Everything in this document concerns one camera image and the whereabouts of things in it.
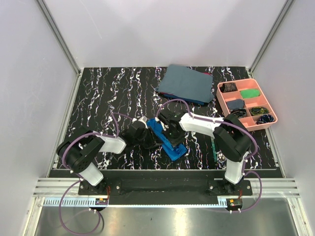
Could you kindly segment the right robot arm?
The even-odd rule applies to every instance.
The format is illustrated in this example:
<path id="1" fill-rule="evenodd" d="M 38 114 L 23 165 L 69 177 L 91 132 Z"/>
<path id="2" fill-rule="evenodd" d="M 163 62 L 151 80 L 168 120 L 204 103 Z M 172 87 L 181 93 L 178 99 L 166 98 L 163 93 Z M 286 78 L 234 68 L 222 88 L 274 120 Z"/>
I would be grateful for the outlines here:
<path id="1" fill-rule="evenodd" d="M 192 112 L 162 110 L 155 120 L 162 125 L 164 136 L 175 142 L 185 132 L 196 132 L 214 139 L 216 147 L 226 158 L 224 191 L 234 195 L 241 189 L 245 177 L 246 161 L 257 153 L 256 140 L 233 114 L 224 118 L 211 118 Z"/>

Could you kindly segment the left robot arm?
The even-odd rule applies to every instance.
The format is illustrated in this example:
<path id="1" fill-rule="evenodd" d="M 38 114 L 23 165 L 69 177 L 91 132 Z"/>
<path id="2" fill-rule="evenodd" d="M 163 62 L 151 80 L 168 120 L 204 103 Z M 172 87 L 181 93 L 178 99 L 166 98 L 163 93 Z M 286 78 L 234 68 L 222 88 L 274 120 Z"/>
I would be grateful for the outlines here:
<path id="1" fill-rule="evenodd" d="M 64 167 L 88 183 L 93 193 L 106 192 L 106 180 L 93 160 L 100 152 L 121 154 L 126 148 L 152 149 L 162 145 L 160 138 L 141 121 L 134 121 L 118 135 L 101 134 L 83 126 L 66 138 L 56 150 Z"/>

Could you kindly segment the blue cloth napkin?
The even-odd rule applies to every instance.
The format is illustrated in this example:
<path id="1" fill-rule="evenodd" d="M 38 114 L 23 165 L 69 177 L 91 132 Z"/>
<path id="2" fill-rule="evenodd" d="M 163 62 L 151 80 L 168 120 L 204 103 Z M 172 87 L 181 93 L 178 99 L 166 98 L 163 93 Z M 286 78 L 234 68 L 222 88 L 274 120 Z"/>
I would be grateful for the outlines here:
<path id="1" fill-rule="evenodd" d="M 187 148 L 183 144 L 172 146 L 171 142 L 162 133 L 163 127 L 154 118 L 146 122 L 147 126 L 152 132 L 160 139 L 162 148 L 172 161 L 178 160 L 180 157 L 187 153 Z"/>

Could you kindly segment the knife with green handle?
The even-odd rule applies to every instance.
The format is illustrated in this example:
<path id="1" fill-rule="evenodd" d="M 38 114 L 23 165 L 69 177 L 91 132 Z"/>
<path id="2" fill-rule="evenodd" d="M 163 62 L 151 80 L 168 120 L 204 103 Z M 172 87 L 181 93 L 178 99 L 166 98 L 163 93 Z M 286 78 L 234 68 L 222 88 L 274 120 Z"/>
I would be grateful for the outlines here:
<path id="1" fill-rule="evenodd" d="M 217 163 L 217 151 L 216 151 L 216 146 L 215 146 L 215 140 L 211 138 L 211 144 L 212 144 L 212 150 L 213 150 L 213 159 L 214 162 Z"/>

